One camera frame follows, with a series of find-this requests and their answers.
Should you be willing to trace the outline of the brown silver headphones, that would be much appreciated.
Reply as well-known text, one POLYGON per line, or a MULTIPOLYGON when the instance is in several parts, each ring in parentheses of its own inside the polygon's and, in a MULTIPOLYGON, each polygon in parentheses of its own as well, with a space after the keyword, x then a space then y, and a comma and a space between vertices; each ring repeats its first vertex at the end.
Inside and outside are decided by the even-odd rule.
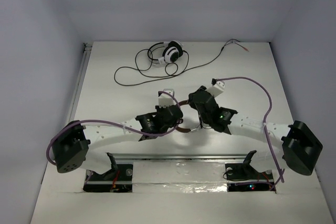
MULTIPOLYGON (((188 102, 188 100, 183 100, 183 101, 180 101, 179 103, 179 106, 184 106, 184 105, 189 105, 189 102, 188 102)), ((192 129, 189 129, 189 128, 183 128, 183 127, 177 127, 176 128, 176 130, 178 131, 178 132, 181 132, 181 133, 190 133, 190 132, 194 132, 194 131, 198 131, 198 130, 200 130, 200 129, 203 129, 204 127, 203 127, 203 124, 202 124, 202 120, 201 120, 201 118, 199 118, 199 125, 198 126, 196 126, 196 127, 194 127, 194 128, 192 128, 192 129)))

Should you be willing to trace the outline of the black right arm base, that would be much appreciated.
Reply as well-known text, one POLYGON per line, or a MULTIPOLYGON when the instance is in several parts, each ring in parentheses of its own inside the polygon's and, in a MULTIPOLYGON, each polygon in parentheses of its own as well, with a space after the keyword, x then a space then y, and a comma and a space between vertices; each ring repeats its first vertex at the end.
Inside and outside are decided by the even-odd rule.
POLYGON ((242 163, 226 163, 223 178, 228 192, 275 191, 273 175, 257 172, 250 165, 257 151, 250 151, 242 163))

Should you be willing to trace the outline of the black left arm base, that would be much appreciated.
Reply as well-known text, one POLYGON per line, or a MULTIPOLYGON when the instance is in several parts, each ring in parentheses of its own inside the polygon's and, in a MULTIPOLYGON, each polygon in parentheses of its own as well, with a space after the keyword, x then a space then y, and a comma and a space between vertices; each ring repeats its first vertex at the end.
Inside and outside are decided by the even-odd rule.
POLYGON ((117 163, 107 154, 111 169, 103 174, 90 171, 86 175, 83 190, 87 193, 131 193, 133 191, 133 163, 117 163))

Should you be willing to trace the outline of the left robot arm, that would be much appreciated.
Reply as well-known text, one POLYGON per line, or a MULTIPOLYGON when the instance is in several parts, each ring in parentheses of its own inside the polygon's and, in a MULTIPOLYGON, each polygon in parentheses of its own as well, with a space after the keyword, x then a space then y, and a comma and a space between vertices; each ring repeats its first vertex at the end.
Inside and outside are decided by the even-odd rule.
POLYGON ((111 151, 104 147, 124 142, 153 140, 172 133, 183 121, 178 105, 156 106, 156 112, 138 115, 122 123, 104 120, 76 120, 66 125, 52 138, 47 147, 48 161, 61 174, 83 168, 100 174, 105 179, 116 175, 111 151))

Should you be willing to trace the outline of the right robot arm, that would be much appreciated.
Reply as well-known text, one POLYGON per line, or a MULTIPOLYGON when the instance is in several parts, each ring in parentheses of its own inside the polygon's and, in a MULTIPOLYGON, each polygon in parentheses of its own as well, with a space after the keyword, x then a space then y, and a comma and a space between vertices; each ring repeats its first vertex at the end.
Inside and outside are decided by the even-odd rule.
POLYGON ((301 122, 275 124, 255 120, 236 110, 220 107, 213 87, 201 86, 190 93, 188 104, 198 112, 201 121, 216 132, 243 136, 268 145, 268 151, 250 151, 243 164, 243 174, 255 178, 261 172, 289 168, 310 176, 323 149, 309 127, 301 122))

